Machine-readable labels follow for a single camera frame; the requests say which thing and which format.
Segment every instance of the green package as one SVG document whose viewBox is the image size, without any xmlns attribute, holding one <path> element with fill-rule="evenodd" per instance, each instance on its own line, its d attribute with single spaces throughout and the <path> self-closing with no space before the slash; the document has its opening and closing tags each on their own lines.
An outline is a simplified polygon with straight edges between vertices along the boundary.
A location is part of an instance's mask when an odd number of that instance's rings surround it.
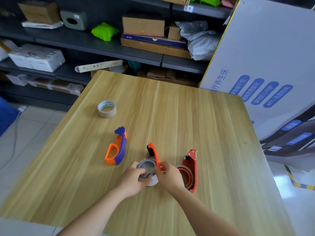
<svg viewBox="0 0 315 236">
<path fill-rule="evenodd" d="M 118 32 L 119 30 L 109 24 L 106 24 L 105 22 L 102 22 L 91 31 L 95 37 L 104 41 L 111 41 L 111 37 Z"/>
<path fill-rule="evenodd" d="M 190 2 L 202 2 L 202 3 L 205 3 L 205 4 L 208 4 L 208 5 L 211 5 L 211 6 L 214 6 L 214 7 L 217 7 L 218 5 L 220 5 L 220 0 L 190 0 Z"/>
</svg>

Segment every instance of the wood grain surface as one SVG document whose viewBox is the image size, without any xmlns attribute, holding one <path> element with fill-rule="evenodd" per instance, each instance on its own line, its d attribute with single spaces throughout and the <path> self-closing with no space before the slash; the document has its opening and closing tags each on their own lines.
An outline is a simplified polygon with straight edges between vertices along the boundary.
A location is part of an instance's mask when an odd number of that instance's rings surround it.
<svg viewBox="0 0 315 236">
<path fill-rule="evenodd" d="M 116 103 L 101 118 L 97 104 Z M 114 130 L 126 128 L 119 166 L 104 157 Z M 294 235 L 253 126 L 238 96 L 99 71 L 4 202 L 1 215 L 64 227 L 112 189 L 121 173 L 147 157 L 177 165 L 197 149 L 194 196 L 245 236 Z M 104 233 L 194 235 L 178 203 L 159 186 L 120 203 Z"/>
</svg>

